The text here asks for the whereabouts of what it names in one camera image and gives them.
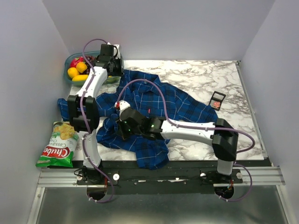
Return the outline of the brooch box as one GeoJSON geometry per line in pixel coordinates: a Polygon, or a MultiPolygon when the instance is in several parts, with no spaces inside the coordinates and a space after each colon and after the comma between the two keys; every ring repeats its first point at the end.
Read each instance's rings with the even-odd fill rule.
{"type": "Polygon", "coordinates": [[[214,110],[219,111],[225,97],[226,97],[226,94],[218,92],[218,91],[214,91],[210,98],[209,105],[214,110]]]}

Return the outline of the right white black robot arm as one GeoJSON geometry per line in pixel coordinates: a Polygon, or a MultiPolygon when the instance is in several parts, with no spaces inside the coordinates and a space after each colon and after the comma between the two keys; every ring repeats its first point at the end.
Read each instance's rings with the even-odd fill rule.
{"type": "Polygon", "coordinates": [[[139,135],[152,141],[179,139],[209,145],[218,159],[216,180],[225,183],[232,177],[239,134],[224,119],[209,123],[190,123],[165,118],[147,118],[128,107],[120,110],[117,124],[118,134],[124,140],[131,135],[139,135]]]}

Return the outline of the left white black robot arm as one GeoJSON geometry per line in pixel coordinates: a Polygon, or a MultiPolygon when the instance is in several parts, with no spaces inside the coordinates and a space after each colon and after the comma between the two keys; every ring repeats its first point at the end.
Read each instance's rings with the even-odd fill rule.
{"type": "Polygon", "coordinates": [[[100,170],[102,159],[96,139],[96,129],[100,123],[96,97],[109,76],[124,75],[124,63],[118,44],[102,44],[100,54],[92,62],[87,60],[85,53],[82,56],[90,66],[90,73],[81,89],[68,97],[68,114],[70,124],[82,134],[84,160],[78,181],[97,185],[104,182],[106,177],[100,170]]]}

